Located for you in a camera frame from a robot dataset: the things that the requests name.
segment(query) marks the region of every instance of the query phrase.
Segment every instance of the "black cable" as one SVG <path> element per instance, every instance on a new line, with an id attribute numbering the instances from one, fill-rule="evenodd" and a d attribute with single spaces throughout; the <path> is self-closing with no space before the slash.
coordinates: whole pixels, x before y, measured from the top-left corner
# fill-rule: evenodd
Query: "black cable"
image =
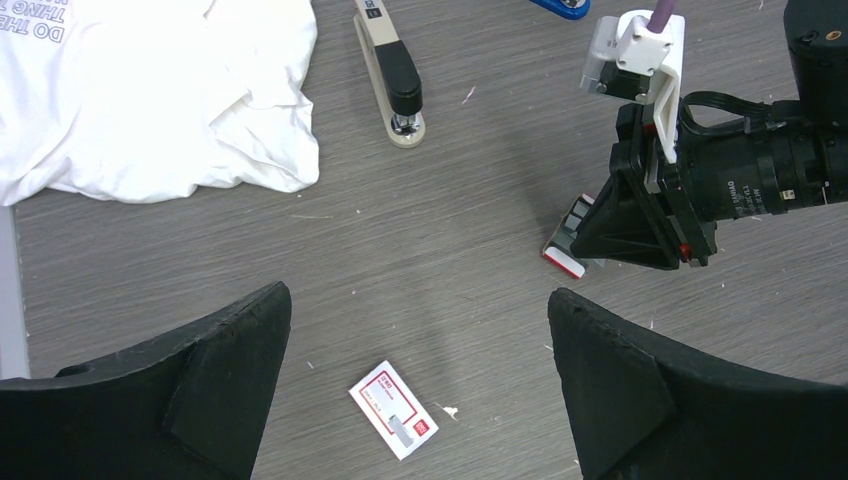
<path id="1" fill-rule="evenodd" d="M 702 137 L 721 137 L 746 131 L 746 120 L 760 120 L 762 124 L 771 116 L 772 107 L 765 103 L 754 103 L 733 95 L 720 92 L 693 92 L 683 97 L 680 123 L 694 135 Z M 693 106 L 714 108 L 744 117 L 720 127 L 705 127 L 695 121 Z"/>

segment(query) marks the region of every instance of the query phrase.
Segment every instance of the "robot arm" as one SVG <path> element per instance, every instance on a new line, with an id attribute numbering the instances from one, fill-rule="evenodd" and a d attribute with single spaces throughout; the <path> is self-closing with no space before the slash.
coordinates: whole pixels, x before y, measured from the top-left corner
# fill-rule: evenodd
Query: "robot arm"
<path id="1" fill-rule="evenodd" d="M 662 153 L 672 164 L 686 29 L 684 18 L 673 13 L 674 0 L 659 0 L 653 12 L 601 18 L 580 81 L 589 93 L 652 104 Z"/>
<path id="2" fill-rule="evenodd" d="M 848 201 L 844 0 L 788 1 L 799 100 L 772 105 L 719 92 L 680 99 L 684 22 L 659 3 L 655 12 L 598 22 L 581 87 L 628 104 L 619 110 L 610 178 L 569 253 L 662 270 L 706 266 L 719 221 Z M 741 118 L 704 127 L 693 105 Z"/>

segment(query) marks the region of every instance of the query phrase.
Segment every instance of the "black camera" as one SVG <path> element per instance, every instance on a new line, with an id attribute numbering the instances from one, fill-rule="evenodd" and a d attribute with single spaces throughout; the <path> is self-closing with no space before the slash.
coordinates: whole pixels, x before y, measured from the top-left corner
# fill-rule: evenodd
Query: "black camera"
<path id="1" fill-rule="evenodd" d="M 848 199 L 848 8 L 844 0 L 789 0 L 783 20 L 799 100 L 684 96 L 673 164 L 650 106 L 621 107 L 610 178 L 577 228 L 576 257 L 706 266 L 718 221 Z M 695 106 L 740 118 L 705 127 Z"/>

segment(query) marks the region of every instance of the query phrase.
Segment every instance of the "red marking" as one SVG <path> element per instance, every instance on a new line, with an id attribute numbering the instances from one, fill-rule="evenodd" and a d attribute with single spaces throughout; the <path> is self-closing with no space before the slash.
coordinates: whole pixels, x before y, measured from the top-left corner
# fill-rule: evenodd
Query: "red marking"
<path id="1" fill-rule="evenodd" d="M 688 243 L 680 245 L 680 253 L 687 262 L 692 259 L 692 247 Z"/>
<path id="2" fill-rule="evenodd" d="M 415 429 L 415 433 L 417 433 L 419 437 L 423 436 L 428 430 L 430 430 L 430 427 L 424 420 L 418 420 L 418 423 L 416 423 L 412 428 Z"/>
<path id="3" fill-rule="evenodd" d="M 389 435 L 394 435 L 394 434 L 395 434 L 394 430 L 392 430 L 391 428 L 389 428 L 389 426 L 388 426 L 388 425 L 386 425 L 386 422 L 384 422 L 384 421 L 383 421 L 383 418 L 382 418 L 382 417 L 380 417 L 380 414 L 379 414 L 379 413 L 377 413 L 377 410 L 374 410 L 374 405 L 371 405 L 371 402 L 369 402 L 369 401 L 368 401 L 368 397 L 366 397 L 366 396 L 362 393 L 362 392 L 364 392 L 364 391 L 365 391 L 365 389 L 366 389 L 366 388 L 368 388 L 368 387 L 369 387 L 372 383 L 374 383 L 374 382 L 378 381 L 378 380 L 380 379 L 380 377 L 382 377 L 383 375 L 385 375 L 385 376 L 388 378 L 388 380 L 389 380 L 392 384 L 397 385 L 397 382 L 395 382 L 395 381 L 392 379 L 392 376 L 391 376 L 391 375 L 389 375 L 389 372 L 387 372 L 387 371 L 383 370 L 382 372 L 378 373 L 376 377 L 374 377 L 373 379 L 371 379 L 371 381 L 370 381 L 370 382 L 366 383 L 364 387 L 362 387 L 362 388 L 360 388 L 360 389 L 359 389 L 359 395 L 362 397 L 362 399 L 363 399 L 363 400 L 365 400 L 365 403 L 367 403 L 367 404 L 368 404 L 368 406 L 369 406 L 369 407 L 371 407 L 371 411 L 372 411 L 372 412 L 374 412 L 374 415 L 376 415 L 376 416 L 377 416 L 377 418 L 379 418 L 379 419 L 380 419 L 380 423 L 382 423 L 382 424 L 383 424 L 383 426 L 384 426 L 384 427 L 386 427 L 386 431 L 388 431 L 388 432 L 389 432 Z M 380 386 L 381 386 L 381 387 L 383 387 L 383 389 L 385 389 L 385 388 L 386 388 L 386 387 L 385 387 L 385 385 L 383 385 L 382 383 L 380 383 Z M 406 422 L 408 422 L 408 421 L 412 420 L 412 418 L 413 418 L 413 417 L 415 417 L 416 415 L 418 415 L 418 411 L 417 411 L 417 410 L 415 410 L 415 407 L 412 405 L 412 402 L 410 402 L 410 401 L 409 401 L 409 399 L 408 399 L 408 398 L 406 398 L 406 395 L 404 395 L 404 394 L 403 394 L 403 392 L 402 392 L 401 390 L 398 390 L 398 393 L 400 393 L 400 396 L 401 396 L 401 397 L 403 397 L 403 399 L 404 399 L 404 400 L 406 401 L 406 403 L 409 405 L 409 408 L 411 408 L 411 409 L 412 409 L 412 415 L 410 415 L 410 416 L 409 416 L 409 418 L 407 418 L 406 420 L 404 420 L 404 421 L 403 421 L 403 424 L 404 424 L 404 425 L 406 425 Z"/>
<path id="4" fill-rule="evenodd" d="M 543 256 L 543 257 L 545 257 L 546 259 L 548 259 L 548 261 L 549 261 L 549 262 L 551 262 L 551 263 L 553 263 L 554 265 L 556 265 L 557 267 L 559 267 L 559 268 L 560 268 L 560 270 L 562 270 L 562 271 L 564 271 L 565 273 L 567 273 L 567 274 L 569 274 L 570 276 L 572 276 L 575 280 L 580 280 L 580 277 L 579 277 L 576 273 L 574 273 L 574 272 L 572 272 L 571 270 L 569 270 L 568 268 L 566 268 L 566 267 L 565 267 L 565 265 L 563 265 L 563 264 L 561 264 L 561 263 L 557 262 L 556 260 L 554 260 L 554 259 L 553 259 L 553 257 L 549 257 L 548 255 L 542 255 L 542 256 Z"/>

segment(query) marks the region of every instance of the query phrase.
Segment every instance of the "white t-shirt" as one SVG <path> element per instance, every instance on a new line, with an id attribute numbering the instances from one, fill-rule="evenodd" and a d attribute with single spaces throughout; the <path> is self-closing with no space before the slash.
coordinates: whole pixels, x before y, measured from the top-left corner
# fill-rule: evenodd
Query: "white t-shirt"
<path id="1" fill-rule="evenodd" d="M 0 202 L 318 179 L 309 0 L 0 0 Z"/>

